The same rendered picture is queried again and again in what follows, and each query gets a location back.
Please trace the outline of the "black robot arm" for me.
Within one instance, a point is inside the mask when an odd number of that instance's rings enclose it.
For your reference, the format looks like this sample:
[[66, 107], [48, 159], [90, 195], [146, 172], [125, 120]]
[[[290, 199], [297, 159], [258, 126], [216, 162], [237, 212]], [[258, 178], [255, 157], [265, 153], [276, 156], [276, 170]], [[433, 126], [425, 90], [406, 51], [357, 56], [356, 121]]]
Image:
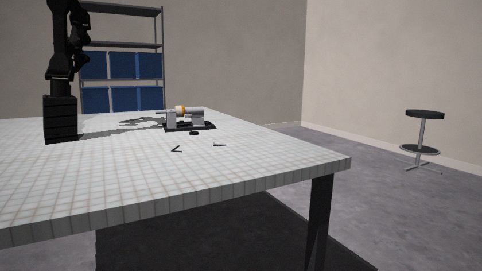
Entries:
[[[87, 33], [87, 30], [91, 30], [90, 15], [80, 6], [78, 0], [46, 0], [46, 2], [53, 16], [54, 54], [49, 61], [45, 80], [50, 80], [50, 97], [70, 98], [69, 82], [74, 80], [75, 67], [73, 59], [68, 54], [67, 14], [71, 12], [69, 15], [72, 25], [71, 35], [84, 38], [84, 46], [91, 42]], [[68, 79], [51, 79], [52, 77]]]

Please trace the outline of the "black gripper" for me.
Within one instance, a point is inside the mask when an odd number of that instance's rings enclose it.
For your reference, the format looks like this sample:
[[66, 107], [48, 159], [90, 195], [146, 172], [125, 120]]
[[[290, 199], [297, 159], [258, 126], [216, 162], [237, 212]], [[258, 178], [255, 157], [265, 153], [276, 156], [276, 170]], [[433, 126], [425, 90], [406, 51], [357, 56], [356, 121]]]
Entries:
[[75, 73], [77, 73], [85, 63], [90, 62], [90, 58], [86, 54], [82, 54], [84, 52], [82, 50], [83, 44], [85, 44], [84, 38], [72, 34], [68, 39], [68, 54], [71, 58], [74, 55], [73, 61], [75, 62]]

